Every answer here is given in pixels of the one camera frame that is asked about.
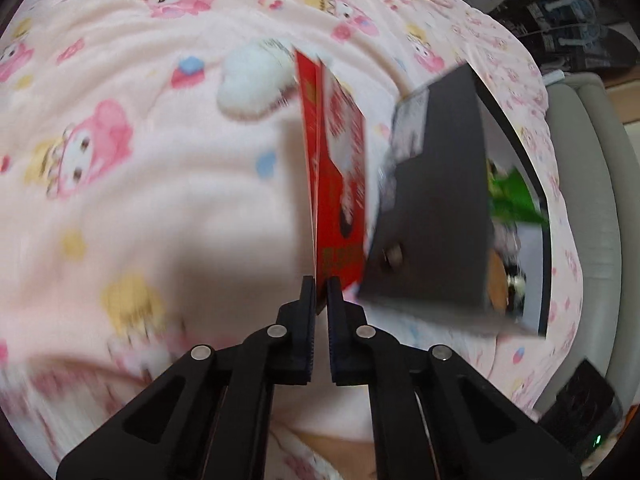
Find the bed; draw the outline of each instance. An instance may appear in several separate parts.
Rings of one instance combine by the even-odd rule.
[[[362,110],[369,227],[395,102],[472,65],[547,196],[547,338],[367,316],[402,342],[449,344],[531,416],[568,354],[582,272],[547,94],[489,17],[460,0],[24,0],[0,42],[0,407],[50,475],[185,350],[265,326],[312,271],[295,92],[251,120],[219,106],[229,54],[274,38],[327,59]],[[371,439],[366,391],[338,393],[326,354],[310,387],[276,396],[269,478],[338,475],[289,431]]]

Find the green object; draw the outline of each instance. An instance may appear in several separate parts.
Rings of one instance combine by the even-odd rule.
[[[548,226],[548,218],[536,209],[527,183],[516,168],[507,176],[489,172],[488,184],[493,218],[505,223],[526,222]]]

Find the pink blanket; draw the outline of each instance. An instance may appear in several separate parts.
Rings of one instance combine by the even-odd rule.
[[[25,0],[0,40],[0,406],[49,472],[140,381],[195,342],[222,348],[271,323],[312,273],[297,96],[257,121],[216,105],[222,60],[264,38],[324,53],[363,111],[369,226],[395,102],[467,60],[548,199],[548,337],[368,313],[403,342],[449,344],[527,411],[572,344],[582,275],[546,91],[491,18],[460,0]],[[44,359],[100,378],[54,378],[47,397],[32,378]],[[290,428],[370,438],[366,392],[338,391],[325,370],[276,397]]]

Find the silver screw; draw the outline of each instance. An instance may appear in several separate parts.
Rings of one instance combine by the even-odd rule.
[[[391,247],[383,251],[385,261],[393,270],[397,270],[402,266],[404,262],[404,256],[402,256],[402,247],[400,244],[394,244]]]
[[[363,339],[371,339],[376,335],[376,329],[369,325],[360,325],[356,329],[356,335]]]
[[[453,355],[451,348],[446,345],[434,346],[433,350],[431,350],[431,353],[436,359],[440,359],[440,361],[446,361]]]
[[[273,338],[283,337],[287,334],[287,327],[282,325],[271,325],[267,329],[267,334]]]
[[[193,350],[191,350],[191,357],[196,359],[196,361],[204,361],[211,355],[211,348],[206,345],[196,346]]]

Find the white plush toy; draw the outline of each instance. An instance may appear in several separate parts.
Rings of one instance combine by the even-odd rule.
[[[311,59],[319,57],[308,48],[296,47]],[[290,41],[269,38],[226,56],[218,89],[220,110],[231,117],[255,119],[283,103],[297,85],[293,49]]]

